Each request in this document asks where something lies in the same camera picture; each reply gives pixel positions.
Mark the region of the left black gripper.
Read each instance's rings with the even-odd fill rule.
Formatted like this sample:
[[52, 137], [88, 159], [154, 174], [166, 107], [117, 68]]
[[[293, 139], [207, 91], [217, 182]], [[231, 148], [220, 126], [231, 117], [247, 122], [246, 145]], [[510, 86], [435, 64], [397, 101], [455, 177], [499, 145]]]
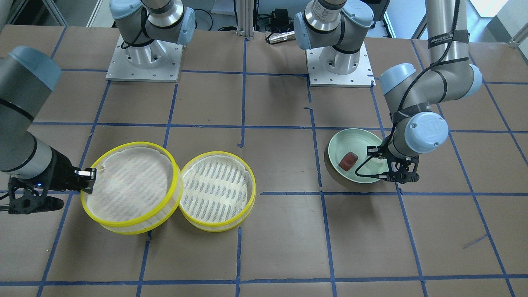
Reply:
[[385, 159], [388, 164], [387, 171], [377, 174], [368, 174], [367, 177], [374, 177], [389, 182], [397, 182], [399, 184], [417, 182], [420, 179], [420, 176], [417, 173], [419, 156], [396, 156], [390, 152], [388, 145], [367, 146], [366, 154], [370, 158]]

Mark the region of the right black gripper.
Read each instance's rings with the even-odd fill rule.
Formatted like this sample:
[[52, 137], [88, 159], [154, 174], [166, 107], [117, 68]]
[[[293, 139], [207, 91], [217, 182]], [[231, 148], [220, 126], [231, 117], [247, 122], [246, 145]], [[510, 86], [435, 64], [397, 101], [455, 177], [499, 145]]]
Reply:
[[96, 168], [81, 170], [74, 167], [66, 156], [54, 148], [51, 149], [51, 153], [49, 165], [39, 175], [30, 179], [10, 177], [8, 214], [28, 215], [62, 209], [64, 202], [59, 198], [48, 196], [49, 190], [83, 191], [88, 194], [94, 192]]

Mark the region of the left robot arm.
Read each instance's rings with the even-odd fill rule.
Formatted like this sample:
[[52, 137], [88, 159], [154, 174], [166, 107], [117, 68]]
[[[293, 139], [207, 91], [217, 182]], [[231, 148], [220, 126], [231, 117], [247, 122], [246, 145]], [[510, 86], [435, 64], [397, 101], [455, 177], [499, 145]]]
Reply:
[[[364, 47], [373, 19], [372, 8], [360, 0], [312, 0], [295, 15], [295, 39], [306, 52], [313, 86], [375, 85]], [[365, 130], [346, 129], [328, 145], [332, 166], [347, 180], [417, 182], [419, 156], [443, 145], [449, 132], [431, 105], [471, 96], [482, 84], [479, 68], [469, 63], [464, 1], [428, 0], [426, 19], [430, 65], [419, 71], [410, 63], [398, 64], [379, 78], [390, 134], [380, 140]]]

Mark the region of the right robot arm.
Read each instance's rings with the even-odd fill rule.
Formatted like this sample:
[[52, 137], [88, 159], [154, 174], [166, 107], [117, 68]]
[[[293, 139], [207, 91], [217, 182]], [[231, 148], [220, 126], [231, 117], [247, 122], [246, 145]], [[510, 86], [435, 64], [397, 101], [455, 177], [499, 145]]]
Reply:
[[[111, 15], [120, 31], [120, 48], [136, 67], [159, 65], [167, 58], [164, 43], [188, 45], [196, 12], [180, 0], [112, 0]], [[1, 59], [1, 171], [9, 175], [8, 204], [1, 211], [32, 214], [60, 210], [64, 202], [48, 192], [94, 192], [95, 168], [80, 169], [28, 131], [61, 77], [50, 57], [27, 46]]]

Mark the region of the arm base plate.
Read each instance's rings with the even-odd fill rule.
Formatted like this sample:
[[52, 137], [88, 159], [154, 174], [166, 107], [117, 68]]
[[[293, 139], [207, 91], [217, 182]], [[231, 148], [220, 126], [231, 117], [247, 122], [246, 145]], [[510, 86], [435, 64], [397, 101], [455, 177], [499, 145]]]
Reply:
[[177, 83], [185, 45], [155, 40], [145, 47], [122, 49], [120, 36], [106, 79], [122, 82]]
[[305, 52], [310, 86], [370, 88], [376, 85], [365, 43], [353, 54], [340, 53], [333, 47]]

